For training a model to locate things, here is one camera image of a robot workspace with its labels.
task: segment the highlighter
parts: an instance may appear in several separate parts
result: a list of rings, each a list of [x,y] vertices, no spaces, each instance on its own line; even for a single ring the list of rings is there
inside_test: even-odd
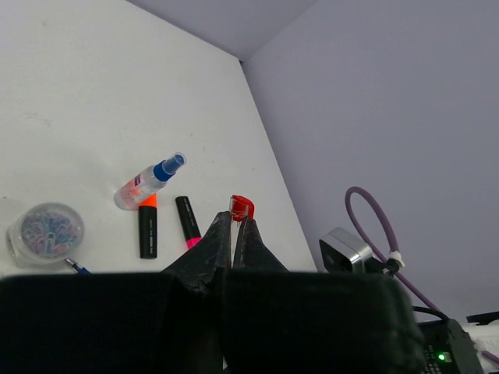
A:
[[[157,257],[157,197],[151,195],[139,205],[139,246],[141,259]]]
[[[187,249],[191,249],[201,240],[200,229],[197,227],[193,208],[190,206],[187,196],[179,196],[175,199],[179,211],[180,224],[186,238]]]

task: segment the white cable tie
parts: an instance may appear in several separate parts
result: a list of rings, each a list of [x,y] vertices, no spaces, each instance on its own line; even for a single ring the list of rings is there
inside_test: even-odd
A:
[[[397,263],[400,266],[400,268],[405,267],[405,264],[402,261],[402,255],[400,254],[399,251],[390,252],[390,256],[389,257],[391,259],[394,259],[395,261],[397,261]]]

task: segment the blue spray nozzle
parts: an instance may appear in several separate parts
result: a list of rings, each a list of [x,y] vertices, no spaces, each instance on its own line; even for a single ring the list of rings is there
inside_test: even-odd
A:
[[[163,160],[154,166],[154,176],[162,182],[169,180],[175,172],[187,162],[186,157],[180,153],[175,153],[167,160]]]

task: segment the orange highlighter cap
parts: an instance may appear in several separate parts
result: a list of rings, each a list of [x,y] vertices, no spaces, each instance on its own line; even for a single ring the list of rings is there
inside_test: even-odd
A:
[[[152,206],[153,208],[157,208],[157,196],[156,194],[152,194],[147,199],[145,199],[139,206]]]

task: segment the clear plastic bottle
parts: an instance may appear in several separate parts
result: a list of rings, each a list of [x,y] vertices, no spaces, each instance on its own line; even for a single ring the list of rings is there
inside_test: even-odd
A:
[[[187,162],[186,157],[175,153],[167,160],[144,169],[115,193],[115,203],[123,210],[136,210],[149,196],[166,186],[166,182]]]

